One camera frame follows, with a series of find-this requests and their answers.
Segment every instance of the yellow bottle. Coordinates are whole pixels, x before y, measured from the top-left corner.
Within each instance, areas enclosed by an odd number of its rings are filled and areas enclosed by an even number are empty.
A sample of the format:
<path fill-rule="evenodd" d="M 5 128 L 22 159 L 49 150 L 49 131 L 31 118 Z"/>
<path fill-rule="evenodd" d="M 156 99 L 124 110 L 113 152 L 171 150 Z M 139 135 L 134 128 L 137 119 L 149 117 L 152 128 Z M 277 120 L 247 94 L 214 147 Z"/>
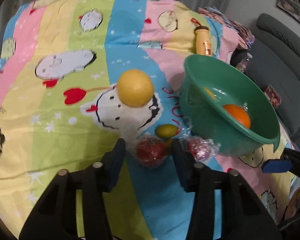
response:
<path fill-rule="evenodd" d="M 197 54 L 212 56 L 209 28 L 205 26 L 198 26 L 194 29 L 194 32 L 196 34 L 195 46 Z"/>

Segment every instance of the white wall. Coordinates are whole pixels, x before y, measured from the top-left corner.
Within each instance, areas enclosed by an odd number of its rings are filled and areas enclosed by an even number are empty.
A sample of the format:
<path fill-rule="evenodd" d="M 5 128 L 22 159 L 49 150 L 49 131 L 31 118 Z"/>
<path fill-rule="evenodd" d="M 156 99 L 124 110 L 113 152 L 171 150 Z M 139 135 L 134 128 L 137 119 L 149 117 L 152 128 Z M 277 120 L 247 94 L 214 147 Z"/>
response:
<path fill-rule="evenodd" d="M 270 14 L 300 37 L 300 24 L 276 7 L 277 0 L 230 0 L 226 16 L 253 30 L 261 13 Z"/>

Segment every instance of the green plastic bucket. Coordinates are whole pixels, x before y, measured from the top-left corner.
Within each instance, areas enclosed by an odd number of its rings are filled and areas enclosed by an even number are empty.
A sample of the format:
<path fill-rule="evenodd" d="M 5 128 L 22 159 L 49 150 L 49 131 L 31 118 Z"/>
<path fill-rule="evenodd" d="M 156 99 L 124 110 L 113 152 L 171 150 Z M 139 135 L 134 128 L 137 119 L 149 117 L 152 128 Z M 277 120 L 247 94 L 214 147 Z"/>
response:
<path fill-rule="evenodd" d="M 280 142 L 278 117 L 263 92 L 246 75 L 221 60 L 191 55 L 180 91 L 180 109 L 192 131 L 221 144 L 220 153 L 243 156 L 264 144 Z M 250 129 L 234 119 L 223 105 L 246 105 Z"/>

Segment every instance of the white dot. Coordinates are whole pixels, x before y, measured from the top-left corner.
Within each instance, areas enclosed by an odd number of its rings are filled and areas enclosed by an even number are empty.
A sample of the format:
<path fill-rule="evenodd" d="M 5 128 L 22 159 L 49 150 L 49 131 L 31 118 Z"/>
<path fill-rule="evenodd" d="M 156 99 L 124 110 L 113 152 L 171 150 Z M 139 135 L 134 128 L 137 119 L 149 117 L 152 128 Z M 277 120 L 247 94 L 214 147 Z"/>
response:
<path fill-rule="evenodd" d="M 77 119 L 75 117 L 71 117 L 69 120 L 68 120 L 68 123 L 69 124 L 75 124 L 77 122 Z"/>

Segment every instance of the red heart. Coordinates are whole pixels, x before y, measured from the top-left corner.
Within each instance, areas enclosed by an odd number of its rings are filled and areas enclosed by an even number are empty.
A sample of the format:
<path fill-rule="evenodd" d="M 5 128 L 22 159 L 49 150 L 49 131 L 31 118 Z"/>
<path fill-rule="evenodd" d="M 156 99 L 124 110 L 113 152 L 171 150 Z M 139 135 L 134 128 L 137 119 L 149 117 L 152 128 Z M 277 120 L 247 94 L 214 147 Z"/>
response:
<path fill-rule="evenodd" d="M 86 110 L 86 112 L 95 112 L 95 111 L 98 111 L 98 107 L 97 106 L 91 106 L 89 109 Z"/>
<path fill-rule="evenodd" d="M 58 82 L 58 79 L 44 80 L 42 81 L 43 85 L 46 85 L 46 88 L 53 88 Z"/>
<path fill-rule="evenodd" d="M 37 9 L 31 9 L 29 15 L 33 14 Z"/>
<path fill-rule="evenodd" d="M 81 101 L 87 91 L 81 88 L 71 88 L 63 93 L 63 95 L 66 97 L 65 104 L 66 105 L 73 105 L 75 103 L 78 103 Z"/>

